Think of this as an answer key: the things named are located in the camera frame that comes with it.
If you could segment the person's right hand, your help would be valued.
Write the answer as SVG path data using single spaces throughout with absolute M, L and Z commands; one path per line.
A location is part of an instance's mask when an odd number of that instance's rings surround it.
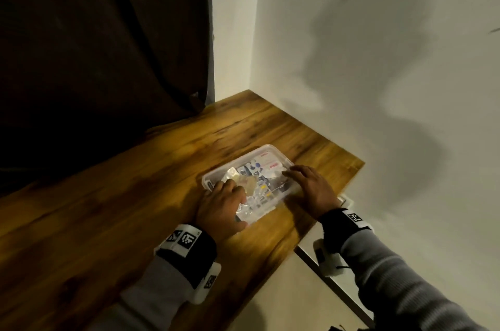
M 324 214 L 334 209 L 341 208 L 333 188 L 321 174 L 318 172 L 317 174 L 317 186 L 312 188 L 302 188 L 299 185 L 303 192 L 303 199 L 300 200 L 300 205 L 304 211 L 316 221 L 318 221 Z

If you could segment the dark brown curtain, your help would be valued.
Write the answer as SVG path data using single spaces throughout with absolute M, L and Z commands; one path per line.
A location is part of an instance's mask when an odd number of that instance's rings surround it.
M 209 0 L 0 0 L 0 197 L 199 114 Z

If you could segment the silver blister pack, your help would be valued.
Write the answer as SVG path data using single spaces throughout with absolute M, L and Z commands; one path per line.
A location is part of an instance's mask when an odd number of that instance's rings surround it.
M 233 180 L 236 184 L 239 184 L 241 175 L 238 170 L 234 167 L 228 169 L 221 178 L 221 182 L 226 183 L 228 180 Z

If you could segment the white packet with red label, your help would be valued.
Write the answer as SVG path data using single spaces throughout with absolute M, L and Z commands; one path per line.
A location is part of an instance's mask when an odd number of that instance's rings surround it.
M 258 155 L 255 158 L 256 164 L 259 165 L 259 167 L 262 170 L 282 170 L 283 169 L 283 164 L 282 162 L 278 159 L 278 157 L 269 151 L 263 152 L 260 155 Z

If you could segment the person's right forearm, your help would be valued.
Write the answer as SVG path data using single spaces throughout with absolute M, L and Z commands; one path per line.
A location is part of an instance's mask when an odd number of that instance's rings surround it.
M 371 331 L 489 331 L 420 277 L 369 229 L 350 236 L 341 256 L 352 269 Z

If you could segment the clear plastic container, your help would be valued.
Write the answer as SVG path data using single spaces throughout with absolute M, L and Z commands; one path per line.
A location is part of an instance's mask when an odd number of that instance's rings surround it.
M 248 224 L 252 224 L 273 211 L 287 197 L 299 192 L 300 187 L 298 183 L 282 174 L 282 171 L 293 166 L 292 161 L 273 145 L 263 145 L 206 173 L 202 177 L 203 188 L 213 190 L 215 184 L 221 180 L 225 172 L 231 167 L 236 168 L 240 175 L 248 176 L 245 164 L 256 164 L 255 158 L 266 151 L 272 152 L 278 157 L 283 164 L 283 169 L 277 171 L 262 170 L 260 176 L 256 176 L 258 186 L 253 196 L 248 196 L 246 204 L 240 204 L 236 211 L 238 221 L 245 221 Z

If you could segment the black wrist band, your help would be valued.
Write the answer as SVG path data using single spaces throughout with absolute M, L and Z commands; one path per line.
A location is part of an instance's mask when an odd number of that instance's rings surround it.
M 341 248 L 353 234 L 373 227 L 357 213 L 347 208 L 333 209 L 320 217 L 323 238 L 313 243 L 321 274 L 336 277 L 349 269 L 341 257 Z
M 153 255 L 171 263 L 181 272 L 193 293 L 192 304 L 205 301 L 222 266 L 216 262 L 216 243 L 204 230 L 191 224 L 180 224 L 154 250 Z

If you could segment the person's left forearm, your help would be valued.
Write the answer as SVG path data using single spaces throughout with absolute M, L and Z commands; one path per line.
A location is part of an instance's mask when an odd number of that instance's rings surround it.
M 201 275 L 187 263 L 154 257 L 143 276 L 122 292 L 88 331 L 168 331 Z

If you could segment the beige translucent packet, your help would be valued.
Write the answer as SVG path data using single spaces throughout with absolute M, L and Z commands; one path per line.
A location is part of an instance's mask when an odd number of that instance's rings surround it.
M 238 175 L 234 177 L 234 181 L 237 186 L 241 186 L 246 193 L 246 196 L 253 196 L 256 187 L 258 186 L 258 180 L 256 176 L 250 175 Z

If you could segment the black left wrist band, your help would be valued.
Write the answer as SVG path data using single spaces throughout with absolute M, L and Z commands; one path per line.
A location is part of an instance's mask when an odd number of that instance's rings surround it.
M 216 243 L 204 230 L 191 224 L 180 224 L 154 250 L 153 255 L 171 263 L 181 272 L 193 293 L 192 304 L 205 301 L 222 266 L 216 262 Z

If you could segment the black right wrist band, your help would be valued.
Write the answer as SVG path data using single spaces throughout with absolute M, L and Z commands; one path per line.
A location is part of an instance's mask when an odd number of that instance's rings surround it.
M 347 208 L 333 209 L 320 217 L 323 238 L 313 243 L 321 274 L 336 277 L 349 269 L 341 257 L 341 248 L 353 234 L 373 227 L 357 213 Z

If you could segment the person's left hand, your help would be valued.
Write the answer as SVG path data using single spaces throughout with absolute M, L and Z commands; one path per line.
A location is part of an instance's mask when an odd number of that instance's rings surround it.
M 216 245 L 220 245 L 232 236 L 241 233 L 248 227 L 248 223 L 236 219 L 238 208 L 222 208 L 212 204 L 212 191 L 208 190 L 201 198 L 193 224 L 206 232 Z

